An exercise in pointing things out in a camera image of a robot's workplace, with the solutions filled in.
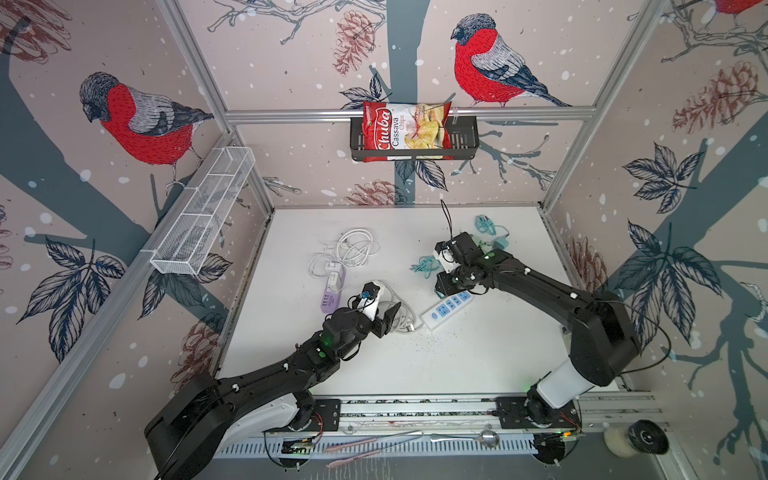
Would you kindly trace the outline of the metal spoon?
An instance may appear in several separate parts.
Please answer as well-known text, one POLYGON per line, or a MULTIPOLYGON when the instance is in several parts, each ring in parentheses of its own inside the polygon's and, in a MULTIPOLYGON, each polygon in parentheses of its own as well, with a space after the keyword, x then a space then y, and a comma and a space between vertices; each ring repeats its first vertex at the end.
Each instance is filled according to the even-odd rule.
POLYGON ((501 440, 499 435, 490 429, 485 429, 479 434, 474 436, 469 435, 445 435, 445 434, 431 434, 429 439, 433 443, 445 442, 445 441, 475 441, 481 446, 489 449, 493 449, 499 446, 501 440))

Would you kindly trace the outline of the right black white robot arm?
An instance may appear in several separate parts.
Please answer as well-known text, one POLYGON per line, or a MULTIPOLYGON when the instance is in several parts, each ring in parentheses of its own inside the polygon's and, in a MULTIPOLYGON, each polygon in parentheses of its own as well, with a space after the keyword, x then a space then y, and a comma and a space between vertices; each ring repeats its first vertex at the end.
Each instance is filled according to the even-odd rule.
POLYGON ((500 290, 538 308, 570 334, 568 359, 526 393, 527 418, 548 427, 559 410, 594 387, 606 387, 641 353, 627 308, 610 292, 593 294, 546 276, 498 249, 484 252, 462 232, 435 245, 443 264, 435 289, 444 297, 477 286, 500 290))

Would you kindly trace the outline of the white blue power strip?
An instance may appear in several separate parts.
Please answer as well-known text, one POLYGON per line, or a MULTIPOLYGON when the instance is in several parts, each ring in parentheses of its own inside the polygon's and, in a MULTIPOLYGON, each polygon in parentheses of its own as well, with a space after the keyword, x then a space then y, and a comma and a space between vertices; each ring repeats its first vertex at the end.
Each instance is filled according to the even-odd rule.
POLYGON ((430 330, 436 330, 445 322, 455 317, 464 307, 473 301, 473 295, 462 291, 442 298, 437 304, 421 315, 421 321, 430 330))

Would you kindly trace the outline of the small white plug adapter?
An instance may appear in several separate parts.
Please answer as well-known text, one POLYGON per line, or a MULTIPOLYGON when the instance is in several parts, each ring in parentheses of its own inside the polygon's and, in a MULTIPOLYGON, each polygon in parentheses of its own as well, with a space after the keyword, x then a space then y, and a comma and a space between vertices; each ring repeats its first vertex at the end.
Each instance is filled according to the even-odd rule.
POLYGON ((325 279, 326 290, 338 294, 344 287, 347 267, 333 255, 317 253, 308 263, 308 273, 312 278, 325 279))

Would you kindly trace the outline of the red Chuba cassava chips bag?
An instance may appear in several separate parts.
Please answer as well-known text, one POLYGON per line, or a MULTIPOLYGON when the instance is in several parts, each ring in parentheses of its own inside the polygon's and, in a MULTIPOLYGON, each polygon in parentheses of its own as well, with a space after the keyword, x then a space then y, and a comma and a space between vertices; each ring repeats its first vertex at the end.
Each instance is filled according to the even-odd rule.
POLYGON ((363 149, 437 150, 452 147, 446 132, 451 103, 405 104, 364 102, 363 149))

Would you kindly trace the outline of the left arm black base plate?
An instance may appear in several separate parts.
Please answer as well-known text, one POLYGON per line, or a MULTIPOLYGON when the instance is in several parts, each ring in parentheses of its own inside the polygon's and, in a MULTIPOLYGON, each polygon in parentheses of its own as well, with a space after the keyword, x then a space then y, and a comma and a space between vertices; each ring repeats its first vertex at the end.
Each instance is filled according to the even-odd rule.
POLYGON ((315 399, 299 404, 297 415, 289 424, 294 431, 337 432, 340 424, 339 399, 315 399))

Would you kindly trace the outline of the purple power strip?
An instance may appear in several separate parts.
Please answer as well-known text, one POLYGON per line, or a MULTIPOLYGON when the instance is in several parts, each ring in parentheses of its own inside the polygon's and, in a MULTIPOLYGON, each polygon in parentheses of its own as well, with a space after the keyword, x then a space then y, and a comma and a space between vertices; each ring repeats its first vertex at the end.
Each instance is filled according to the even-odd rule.
POLYGON ((344 280, 345 272, 342 270, 331 271, 328 274, 321 300, 321 311, 324 314, 333 314, 339 308, 344 280))

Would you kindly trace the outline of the black white tape roll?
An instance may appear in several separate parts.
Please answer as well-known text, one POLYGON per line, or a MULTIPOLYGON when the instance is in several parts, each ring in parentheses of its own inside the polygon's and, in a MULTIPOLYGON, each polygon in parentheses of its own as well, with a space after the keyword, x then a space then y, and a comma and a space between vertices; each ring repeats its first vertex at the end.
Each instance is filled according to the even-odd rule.
POLYGON ((619 458, 639 454, 665 455, 670 442, 665 431, 655 422, 641 419, 631 425, 609 426, 603 432, 608 450, 619 458))

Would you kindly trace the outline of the pink chopsticks pair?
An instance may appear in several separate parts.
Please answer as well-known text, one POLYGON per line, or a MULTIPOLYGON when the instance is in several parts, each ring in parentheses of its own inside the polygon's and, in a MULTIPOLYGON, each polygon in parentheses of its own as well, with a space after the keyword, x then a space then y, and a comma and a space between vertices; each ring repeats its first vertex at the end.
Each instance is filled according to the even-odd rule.
POLYGON ((333 454, 334 456, 342 453, 346 454, 346 457, 344 458, 334 458, 327 464, 327 467, 329 469, 335 469, 357 460, 376 456, 395 446, 421 438, 423 434, 423 431, 415 430, 401 432, 400 434, 368 437, 362 440, 327 447, 325 450, 327 454, 333 454))

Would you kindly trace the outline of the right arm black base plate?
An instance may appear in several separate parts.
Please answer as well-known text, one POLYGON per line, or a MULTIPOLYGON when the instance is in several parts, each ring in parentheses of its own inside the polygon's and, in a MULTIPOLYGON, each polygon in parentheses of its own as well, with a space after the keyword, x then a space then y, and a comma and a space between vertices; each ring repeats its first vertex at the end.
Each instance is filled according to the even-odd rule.
POLYGON ((573 401, 554 409, 526 396, 501 396, 495 399, 495 411, 501 427, 506 430, 580 429, 582 425, 573 401))

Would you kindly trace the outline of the black wall basket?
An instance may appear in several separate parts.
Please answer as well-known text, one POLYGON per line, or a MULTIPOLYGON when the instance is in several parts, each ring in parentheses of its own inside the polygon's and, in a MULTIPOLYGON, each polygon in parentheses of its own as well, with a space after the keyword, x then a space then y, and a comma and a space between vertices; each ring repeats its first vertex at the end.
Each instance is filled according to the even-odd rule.
POLYGON ((366 150, 363 138, 363 120, 353 117, 350 126, 350 151, 354 161, 367 162, 372 158, 386 161, 405 160, 472 160, 479 148, 477 119, 471 116, 450 117, 446 125, 446 138, 450 148, 428 150, 366 150))

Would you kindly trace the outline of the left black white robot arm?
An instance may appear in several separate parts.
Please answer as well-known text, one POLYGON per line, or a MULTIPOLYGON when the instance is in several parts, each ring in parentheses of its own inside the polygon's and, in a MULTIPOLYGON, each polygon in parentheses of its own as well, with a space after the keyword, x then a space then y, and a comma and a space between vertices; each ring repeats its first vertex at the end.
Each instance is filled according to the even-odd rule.
POLYGON ((289 413, 265 415, 259 431, 307 425, 315 404, 310 389, 354 358, 369 335, 392 331, 402 303, 382 307, 381 291, 380 284, 366 283, 350 307, 328 314, 322 329, 283 360, 223 379, 207 371, 193 376, 144 429, 155 477, 194 478, 229 439, 227 431, 262 407, 286 403, 289 413))

